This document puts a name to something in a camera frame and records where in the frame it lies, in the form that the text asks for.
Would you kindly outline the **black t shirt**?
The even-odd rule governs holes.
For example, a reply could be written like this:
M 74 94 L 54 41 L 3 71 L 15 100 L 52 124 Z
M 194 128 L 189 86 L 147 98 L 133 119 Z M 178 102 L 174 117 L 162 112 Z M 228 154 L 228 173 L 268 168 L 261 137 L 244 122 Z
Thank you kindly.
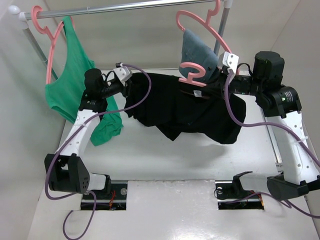
M 222 145 L 237 141 L 241 127 L 229 116 L 222 98 L 187 94 L 192 86 L 174 75 L 136 72 L 130 80 L 128 117 L 146 127 L 156 126 L 172 141 L 181 133 L 202 133 Z

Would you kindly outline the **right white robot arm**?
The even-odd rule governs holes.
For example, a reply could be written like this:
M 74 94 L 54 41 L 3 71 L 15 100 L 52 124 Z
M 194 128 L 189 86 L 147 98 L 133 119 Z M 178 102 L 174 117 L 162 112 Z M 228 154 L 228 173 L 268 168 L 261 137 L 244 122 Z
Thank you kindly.
M 271 127 L 282 160 L 282 173 L 275 176 L 251 171 L 234 176 L 231 191 L 243 197 L 249 190 L 267 191 L 278 201 L 295 199 L 320 188 L 320 162 L 310 151 L 303 129 L 302 105 L 297 91 L 282 84 L 285 60 L 279 53 L 260 51 L 254 57 L 253 72 L 237 75 L 239 57 L 224 52 L 218 58 L 227 112 L 241 127 Z M 231 94 L 254 96 L 265 120 L 244 123 L 236 118 Z

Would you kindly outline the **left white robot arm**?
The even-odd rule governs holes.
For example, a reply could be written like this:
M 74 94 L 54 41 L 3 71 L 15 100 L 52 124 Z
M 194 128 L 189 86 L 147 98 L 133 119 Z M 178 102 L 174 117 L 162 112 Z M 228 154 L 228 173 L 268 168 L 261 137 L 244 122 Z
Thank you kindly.
M 57 151 L 44 159 L 46 192 L 85 194 L 94 190 L 103 199 L 111 194 L 110 177 L 90 173 L 82 160 L 92 133 L 102 118 L 109 114 L 107 99 L 118 93 L 127 97 L 130 91 L 131 70 L 127 66 L 118 65 L 111 72 L 112 79 L 108 79 L 97 68 L 85 72 L 85 89 L 72 128 Z

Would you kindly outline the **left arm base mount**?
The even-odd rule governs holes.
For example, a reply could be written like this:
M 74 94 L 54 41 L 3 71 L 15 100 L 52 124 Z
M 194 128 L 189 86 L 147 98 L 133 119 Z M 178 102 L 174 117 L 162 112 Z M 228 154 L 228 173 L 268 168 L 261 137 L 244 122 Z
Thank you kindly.
M 127 208 L 128 181 L 111 180 L 106 175 L 105 188 L 93 190 L 96 195 L 96 211 L 125 211 Z

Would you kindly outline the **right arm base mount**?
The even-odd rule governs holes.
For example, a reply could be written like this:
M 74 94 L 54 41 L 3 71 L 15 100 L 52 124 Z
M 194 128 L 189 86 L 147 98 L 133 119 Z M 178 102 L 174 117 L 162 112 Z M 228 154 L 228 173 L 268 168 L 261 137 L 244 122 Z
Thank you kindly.
M 236 174 L 232 180 L 216 180 L 214 197 L 217 199 L 218 210 L 264 210 L 260 194 L 253 190 L 244 190 L 240 177 L 251 174 L 245 171 Z

